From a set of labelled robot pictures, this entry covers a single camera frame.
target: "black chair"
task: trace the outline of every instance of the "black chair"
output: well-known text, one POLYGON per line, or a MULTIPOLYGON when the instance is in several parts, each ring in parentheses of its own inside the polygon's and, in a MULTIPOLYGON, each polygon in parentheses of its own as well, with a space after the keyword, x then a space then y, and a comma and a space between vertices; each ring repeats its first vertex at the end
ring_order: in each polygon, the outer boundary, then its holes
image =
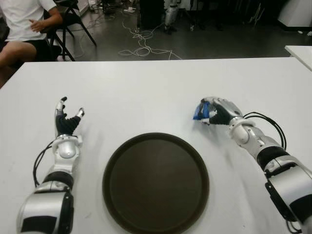
MULTIPOLYGON (((50 14, 49 12, 47 11, 44 11, 44 18, 47 19, 50 17, 50 14)), ((47 41, 48 41, 48 44, 50 46, 50 50, 51 50, 51 53, 52 53, 52 57, 55 58, 55 60, 58 58, 59 55, 63 55, 64 53, 66 55, 69 56, 69 58, 71 59, 71 61, 75 61, 75 59, 73 58, 73 56, 69 53, 69 51, 67 50, 65 44, 63 44, 63 42, 61 41, 61 39, 58 37, 57 35, 57 28, 56 27, 48 27, 48 28, 45 28, 41 31, 41 33, 45 33, 47 34, 47 41), (61 48, 59 46, 58 49, 56 49, 56 46, 54 45, 54 41, 57 41, 61 48)))
POLYGON ((68 52, 66 49, 66 31, 69 32, 69 34, 74 37, 73 33, 69 30, 68 26, 73 25, 73 24, 80 24, 83 28, 83 30, 86 32, 92 43, 97 46, 96 42, 88 32, 87 28, 84 26, 82 23, 82 20, 80 16, 78 16, 75 12, 76 10, 79 10, 78 8, 78 0, 54 0, 54 2, 58 6, 63 6, 66 7, 65 12, 60 11, 62 18, 63 18, 63 24, 59 26, 57 29, 61 29, 63 32, 63 40, 62 40, 62 47, 63 47, 63 52, 62 56, 63 59, 65 59, 65 56, 68 55, 72 61, 74 61, 74 58, 71 56, 71 54, 68 52))

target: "gray floor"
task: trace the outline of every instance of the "gray floor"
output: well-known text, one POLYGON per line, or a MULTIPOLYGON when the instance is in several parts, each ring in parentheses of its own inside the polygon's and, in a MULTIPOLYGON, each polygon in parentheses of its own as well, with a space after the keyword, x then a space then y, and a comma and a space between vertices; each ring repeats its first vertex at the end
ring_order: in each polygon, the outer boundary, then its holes
MULTIPOLYGON (((83 22, 90 27, 89 32, 97 47, 84 31, 74 31, 74 39, 68 34, 66 45, 77 61, 165 60, 169 57, 169 53, 146 57, 118 54, 121 50, 134 51, 139 47, 138 39, 134 39, 122 26, 124 22, 134 30, 135 14, 117 12, 114 16, 104 17, 87 12, 83 22)), ((178 31, 171 36, 164 34, 162 29, 156 29, 154 36, 146 40, 147 45, 154 49, 172 50, 182 59, 288 57, 285 45, 312 45, 312 38, 307 33, 285 32, 279 26, 224 25, 224 31, 217 31, 212 23, 208 23, 204 31, 197 27, 191 32, 185 18, 179 18, 175 26, 178 31)))

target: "round tray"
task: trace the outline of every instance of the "round tray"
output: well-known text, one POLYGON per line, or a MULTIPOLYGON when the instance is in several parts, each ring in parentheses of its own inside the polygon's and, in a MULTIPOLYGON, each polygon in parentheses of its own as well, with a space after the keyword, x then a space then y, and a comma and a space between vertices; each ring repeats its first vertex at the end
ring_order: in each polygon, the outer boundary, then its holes
POLYGON ((102 181, 109 213, 134 234, 178 234, 203 212, 207 169, 198 152, 169 134, 148 133, 122 144, 102 181))

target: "equipment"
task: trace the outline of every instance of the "equipment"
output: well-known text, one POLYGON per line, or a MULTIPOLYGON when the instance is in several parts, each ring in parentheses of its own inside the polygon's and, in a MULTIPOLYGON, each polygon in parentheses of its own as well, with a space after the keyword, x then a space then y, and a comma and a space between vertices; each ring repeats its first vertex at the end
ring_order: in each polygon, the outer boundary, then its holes
POLYGON ((74 198, 71 189, 74 173, 80 155, 80 136, 73 136, 81 118, 80 108, 76 116, 66 119, 62 98, 55 109, 56 139, 37 157, 34 165, 35 191, 22 205, 17 218, 17 233, 68 234, 71 232, 74 217, 74 198), (37 181, 36 170, 44 152, 52 148, 55 164, 49 170, 42 184, 37 181))
POLYGON ((172 26, 176 20, 177 13, 179 11, 179 4, 181 0, 171 0, 170 6, 166 11, 166 20, 165 20, 165 32, 171 34, 171 32, 175 32, 176 29, 172 26))
POLYGON ((197 107, 194 119, 208 124, 230 126, 230 136, 258 162, 268 180, 265 184, 281 215, 298 221, 301 230, 312 234, 312 172, 291 156, 274 139, 263 134, 255 123, 244 118, 230 101, 207 97, 197 107))

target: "black shorts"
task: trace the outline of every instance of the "black shorts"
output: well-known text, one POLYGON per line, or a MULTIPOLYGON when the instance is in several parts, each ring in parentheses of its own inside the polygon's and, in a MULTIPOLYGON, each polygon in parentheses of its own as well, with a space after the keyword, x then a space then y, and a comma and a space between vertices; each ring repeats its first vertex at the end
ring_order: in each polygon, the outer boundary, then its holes
MULTIPOLYGON (((49 62, 52 61, 52 53, 51 49, 46 40, 26 40, 23 41, 29 44, 32 44, 36 48, 36 62, 49 62)), ((5 41, 2 46, 0 46, 0 51, 2 51, 3 47, 6 46, 8 41, 5 41)))

